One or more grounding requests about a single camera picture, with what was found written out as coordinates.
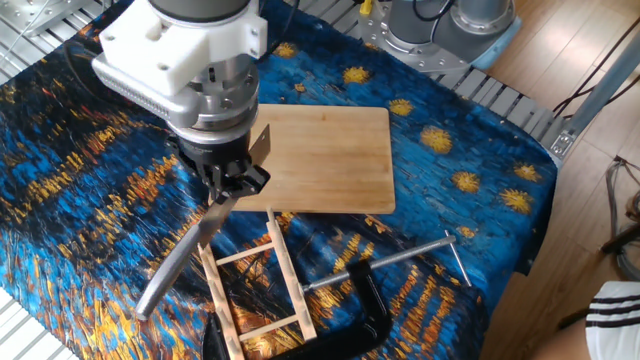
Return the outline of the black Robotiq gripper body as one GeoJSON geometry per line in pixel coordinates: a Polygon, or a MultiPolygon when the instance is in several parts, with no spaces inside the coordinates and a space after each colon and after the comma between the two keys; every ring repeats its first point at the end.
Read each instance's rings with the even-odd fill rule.
{"type": "Polygon", "coordinates": [[[251,166],[249,141],[249,133],[220,144],[200,144],[170,134],[167,148],[193,173],[200,167],[211,169],[215,166],[229,173],[243,173],[251,166]]]}

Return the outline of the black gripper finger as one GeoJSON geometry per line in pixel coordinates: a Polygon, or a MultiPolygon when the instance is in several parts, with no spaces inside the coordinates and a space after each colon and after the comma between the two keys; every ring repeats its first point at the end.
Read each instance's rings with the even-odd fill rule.
{"type": "Polygon", "coordinates": [[[212,201],[227,201],[231,198],[230,180],[222,167],[212,167],[208,173],[208,186],[212,201]]]}
{"type": "Polygon", "coordinates": [[[253,196],[259,194],[270,180],[270,174],[259,165],[253,165],[244,173],[233,178],[233,196],[253,196]]]}

